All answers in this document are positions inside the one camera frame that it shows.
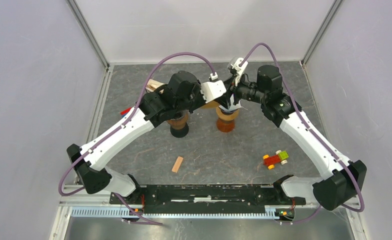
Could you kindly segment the amber glass carafe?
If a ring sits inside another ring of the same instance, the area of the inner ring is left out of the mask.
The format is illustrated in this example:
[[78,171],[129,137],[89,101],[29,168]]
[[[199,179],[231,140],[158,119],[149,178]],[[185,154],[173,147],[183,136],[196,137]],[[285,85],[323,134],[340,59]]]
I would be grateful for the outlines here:
[[229,133],[235,128],[235,120],[223,120],[218,118],[216,121],[216,127],[220,132]]

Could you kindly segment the orange coffee filter box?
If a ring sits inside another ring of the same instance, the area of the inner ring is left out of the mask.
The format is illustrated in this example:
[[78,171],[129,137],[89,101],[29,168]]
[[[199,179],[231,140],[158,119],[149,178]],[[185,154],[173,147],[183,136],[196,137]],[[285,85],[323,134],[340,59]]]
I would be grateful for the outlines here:
[[156,92],[158,88],[166,85],[165,83],[150,79],[146,84],[145,91],[146,93]]

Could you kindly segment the blue glass dripper cone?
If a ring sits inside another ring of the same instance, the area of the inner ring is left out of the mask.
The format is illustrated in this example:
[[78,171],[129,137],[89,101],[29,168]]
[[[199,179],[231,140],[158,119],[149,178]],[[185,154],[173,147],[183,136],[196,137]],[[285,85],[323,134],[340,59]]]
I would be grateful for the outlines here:
[[231,108],[224,108],[223,106],[219,106],[218,108],[220,112],[223,113],[224,115],[231,115],[240,109],[240,107],[233,107],[233,106]]

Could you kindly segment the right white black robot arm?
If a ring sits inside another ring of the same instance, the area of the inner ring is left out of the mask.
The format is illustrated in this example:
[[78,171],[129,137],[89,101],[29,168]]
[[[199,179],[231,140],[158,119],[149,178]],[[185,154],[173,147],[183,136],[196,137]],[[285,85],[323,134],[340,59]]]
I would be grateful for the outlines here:
[[229,66],[231,76],[224,82],[227,90],[225,107],[236,106],[240,100],[260,105],[263,115],[290,136],[313,162],[320,179],[311,183],[315,200],[326,210],[339,206],[363,212],[361,193],[367,173],[361,161],[352,161],[335,148],[309,121],[295,101],[280,69],[262,65],[256,81],[249,81],[243,67]]

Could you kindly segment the white paper coffee filter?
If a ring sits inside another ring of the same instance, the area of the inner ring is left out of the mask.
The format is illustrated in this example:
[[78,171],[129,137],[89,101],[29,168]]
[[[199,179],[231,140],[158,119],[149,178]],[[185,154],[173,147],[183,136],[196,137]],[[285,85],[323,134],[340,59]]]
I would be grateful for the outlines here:
[[228,108],[226,108],[226,107],[224,107],[224,108],[229,109],[229,108],[231,108],[231,107],[235,107],[235,108],[237,108],[237,107],[244,108],[244,107],[241,105],[241,102],[240,102],[240,101],[239,101],[237,104],[231,104],[230,107],[228,107]]

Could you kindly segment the dark red cup carafe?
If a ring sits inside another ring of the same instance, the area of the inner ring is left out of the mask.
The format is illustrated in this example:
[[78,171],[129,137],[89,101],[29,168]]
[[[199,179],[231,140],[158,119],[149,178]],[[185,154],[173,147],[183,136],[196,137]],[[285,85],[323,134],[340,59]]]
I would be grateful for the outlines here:
[[175,129],[170,127],[170,133],[175,138],[183,138],[189,133],[189,126],[186,124],[183,128]]

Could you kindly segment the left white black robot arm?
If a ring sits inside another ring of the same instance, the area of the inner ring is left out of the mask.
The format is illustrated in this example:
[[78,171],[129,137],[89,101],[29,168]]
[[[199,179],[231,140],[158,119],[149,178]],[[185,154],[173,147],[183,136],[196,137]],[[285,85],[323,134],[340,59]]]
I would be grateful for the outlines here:
[[141,190],[130,176],[107,168],[110,160],[178,112],[193,112],[221,96],[224,90],[221,82],[201,83],[187,71],[173,74],[167,84],[153,91],[144,90],[135,106],[102,135],[82,146],[71,144],[66,149],[71,161],[69,169],[75,171],[83,185],[73,193],[95,194],[107,190],[120,194],[129,204],[137,203]]

